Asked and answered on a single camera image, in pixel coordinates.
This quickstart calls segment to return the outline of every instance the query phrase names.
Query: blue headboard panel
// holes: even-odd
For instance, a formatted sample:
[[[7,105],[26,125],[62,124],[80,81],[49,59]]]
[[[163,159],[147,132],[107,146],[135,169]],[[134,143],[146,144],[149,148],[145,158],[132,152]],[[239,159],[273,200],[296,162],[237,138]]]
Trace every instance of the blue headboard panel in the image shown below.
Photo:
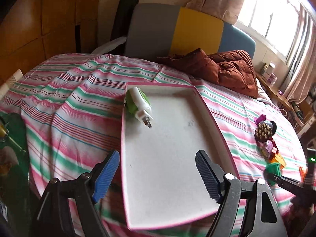
[[[253,58],[256,42],[246,33],[224,22],[222,40],[218,52],[227,52],[232,50],[244,50]]]

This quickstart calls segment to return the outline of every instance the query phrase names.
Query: blue gripper pad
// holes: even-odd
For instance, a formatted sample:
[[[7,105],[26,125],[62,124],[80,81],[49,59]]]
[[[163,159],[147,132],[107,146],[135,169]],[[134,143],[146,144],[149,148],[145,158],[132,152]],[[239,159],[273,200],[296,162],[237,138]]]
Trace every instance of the blue gripper pad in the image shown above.
[[[199,171],[199,173],[202,177],[202,180],[205,184],[205,187],[206,187],[210,197],[212,199],[216,200],[217,203],[220,203],[222,201],[222,198],[223,198],[223,196],[220,192],[220,182],[214,176],[209,164],[203,158],[203,156],[200,152],[197,152],[195,155],[195,165],[196,165],[197,170]]]
[[[97,203],[99,199],[102,199],[105,196],[112,182],[114,174],[119,166],[119,161],[119,152],[114,151],[110,155],[108,162],[105,164],[94,183],[94,193],[92,195],[92,199],[95,203]]]

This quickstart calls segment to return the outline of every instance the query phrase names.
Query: windowsill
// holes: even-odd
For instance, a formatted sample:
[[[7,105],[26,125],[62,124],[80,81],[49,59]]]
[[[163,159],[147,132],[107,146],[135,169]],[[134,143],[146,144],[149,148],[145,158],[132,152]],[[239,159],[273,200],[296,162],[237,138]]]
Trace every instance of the windowsill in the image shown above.
[[[255,31],[252,28],[249,28],[247,26],[245,26],[244,24],[242,24],[241,22],[237,21],[237,23],[234,25],[236,28],[239,28],[240,30],[244,31],[246,34],[250,35],[252,38],[255,38],[257,40],[259,40],[260,42],[262,42],[266,47],[268,47],[273,53],[275,53],[275,55],[277,55],[280,60],[282,60],[284,63],[286,61],[286,58],[284,57],[284,55],[282,53],[280,53],[277,49],[275,49],[269,42],[268,40],[262,36],[261,34],[259,34],[257,31]]]

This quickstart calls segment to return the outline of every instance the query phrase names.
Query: silver screw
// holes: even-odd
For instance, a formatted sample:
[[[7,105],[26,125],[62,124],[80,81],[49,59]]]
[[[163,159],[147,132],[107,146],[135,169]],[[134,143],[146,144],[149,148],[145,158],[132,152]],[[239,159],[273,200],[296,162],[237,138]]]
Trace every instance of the silver screw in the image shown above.
[[[52,184],[55,184],[55,183],[57,183],[57,180],[56,180],[57,178],[52,178],[49,182],[50,183],[52,183]]]
[[[258,181],[258,184],[261,184],[261,185],[265,184],[265,180],[263,178],[258,178],[257,181]]]
[[[230,174],[230,173],[227,173],[225,174],[225,177],[228,179],[228,180],[233,180],[235,177],[233,174]]]
[[[83,173],[83,174],[81,175],[81,177],[82,177],[83,179],[88,179],[88,178],[90,178],[90,174],[89,174],[89,173]]]

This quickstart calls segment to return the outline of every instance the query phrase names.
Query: bed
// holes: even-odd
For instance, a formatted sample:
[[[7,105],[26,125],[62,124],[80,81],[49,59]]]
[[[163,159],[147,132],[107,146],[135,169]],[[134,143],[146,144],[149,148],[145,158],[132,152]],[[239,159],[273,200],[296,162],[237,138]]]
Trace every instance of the bed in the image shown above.
[[[254,117],[264,113],[277,124],[274,140],[285,158],[283,175],[300,180],[306,161],[291,124],[267,98],[254,100],[175,69],[119,55],[62,54],[36,66],[0,101],[2,113],[16,112],[26,124],[31,189],[41,195],[52,177],[77,178],[113,149],[120,150],[121,116],[126,82],[193,85],[213,114],[230,149],[241,180],[263,176],[266,162],[255,139]],[[273,186],[282,214],[289,192]],[[74,201],[70,201],[76,233],[83,236]],[[241,200],[233,236],[238,235],[245,203]],[[170,229],[131,232],[126,227],[120,168],[97,204],[110,236],[205,236],[212,217]]]

